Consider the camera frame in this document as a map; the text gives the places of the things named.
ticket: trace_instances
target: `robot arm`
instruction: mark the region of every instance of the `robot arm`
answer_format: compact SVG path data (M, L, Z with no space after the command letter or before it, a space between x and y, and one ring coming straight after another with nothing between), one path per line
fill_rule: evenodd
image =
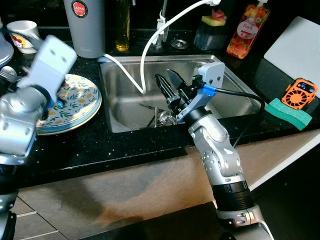
M16 215L10 209L36 140L37 120L57 101L57 91L76 59L70 46L47 36L18 90L0 98L0 240L14 237Z
M202 163L216 201L216 214L226 231L226 240L273 240L258 205L248 188L240 157L230 144L227 130L205 106L222 85L225 65L207 63L188 86L178 73L168 69L168 75L178 94L166 79L156 74L156 82L166 97L168 107L178 122L189 125L188 132L201 153Z

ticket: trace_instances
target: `gray tumbler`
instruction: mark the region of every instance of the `gray tumbler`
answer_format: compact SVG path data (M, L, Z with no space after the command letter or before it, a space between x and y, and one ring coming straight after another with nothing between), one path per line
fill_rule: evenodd
M73 48L80 57L94 59L106 51L105 0L63 0Z

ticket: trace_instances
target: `stainless steel sink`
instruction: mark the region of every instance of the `stainless steel sink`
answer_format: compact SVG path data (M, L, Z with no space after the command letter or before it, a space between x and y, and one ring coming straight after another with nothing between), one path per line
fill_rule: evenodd
M141 85L140 57L116 57L130 75ZM107 122L114 133L139 130L148 125L155 112L140 105L145 104L168 110L165 97L160 92L155 74L158 73L169 80L167 69L172 69L191 84L192 76L197 74L199 67L205 63L219 61L214 55L178 55L149 56L145 59L144 74L146 94L142 95L130 82L122 70L112 61L101 63L102 85L105 106L108 108ZM223 89L255 94L227 67L223 78ZM256 113L259 103L247 97L217 93L206 106L216 118L227 118Z

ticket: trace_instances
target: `plate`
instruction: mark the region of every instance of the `plate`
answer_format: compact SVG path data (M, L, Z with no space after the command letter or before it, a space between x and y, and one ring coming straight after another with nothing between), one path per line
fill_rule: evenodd
M57 96L64 105L48 109L48 118L36 123L38 135L53 135L76 129L88 122L102 102L97 86L83 76L67 74Z

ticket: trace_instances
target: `kitchen counter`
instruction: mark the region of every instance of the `kitchen counter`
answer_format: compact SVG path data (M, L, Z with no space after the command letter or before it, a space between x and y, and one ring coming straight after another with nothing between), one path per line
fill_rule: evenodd
M152 31L136 31L132 35L129 52L120 53L115 48L111 48L107 49L107 53L112 56L140 56L152 33ZM72 44L67 28L40 28L40 34L43 38L47 34L52 34ZM174 34L184 39L193 35L185 31ZM269 103L274 98L282 97L285 88L292 83L292 78L263 59L264 52L263 48L259 49L257 42L247 58L243 60L238 60L222 51L200 51L193 45L186 50L177 50L168 45L161 50L151 50L148 55L214 54ZM34 56L34 54L21 54L15 49L13 58L7 65L13 67L19 75L25 75L21 66L30 66ZM105 94L102 91L99 64L95 59L78 57L69 73L91 80L98 86L101 93ZM186 154L186 147L194 145L185 124L170 126L170 130L167 127L158 127L112 133L107 125L106 109L107 106L102 101L97 114L86 124L61 134L38 136L22 176L20 188L182 156ZM318 129L320 126L319 98L316 98L305 111L313 119L302 132ZM231 143L235 142L250 118L252 115L219 120L229 132ZM263 112L255 124L246 131L239 144L299 132L293 125Z

